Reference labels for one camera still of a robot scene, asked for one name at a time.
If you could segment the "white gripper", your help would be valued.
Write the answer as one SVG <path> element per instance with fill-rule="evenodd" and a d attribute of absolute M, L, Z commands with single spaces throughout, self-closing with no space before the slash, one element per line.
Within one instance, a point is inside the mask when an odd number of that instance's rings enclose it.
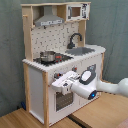
<path fill-rule="evenodd" d="M 72 84 L 76 82 L 79 77 L 80 75 L 76 72 L 69 71 L 52 83 L 52 89 L 62 94 L 68 94 L 70 93 Z"/>

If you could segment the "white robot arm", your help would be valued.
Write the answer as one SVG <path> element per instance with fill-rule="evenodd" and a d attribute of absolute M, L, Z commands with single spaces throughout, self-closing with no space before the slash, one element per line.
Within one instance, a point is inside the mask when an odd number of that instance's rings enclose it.
<path fill-rule="evenodd" d="M 107 92 L 128 97 L 128 78 L 118 84 L 102 82 L 94 70 L 85 70 L 81 75 L 69 71 L 52 83 L 52 88 L 63 95 L 74 92 L 78 96 L 91 100 L 98 92 Z"/>

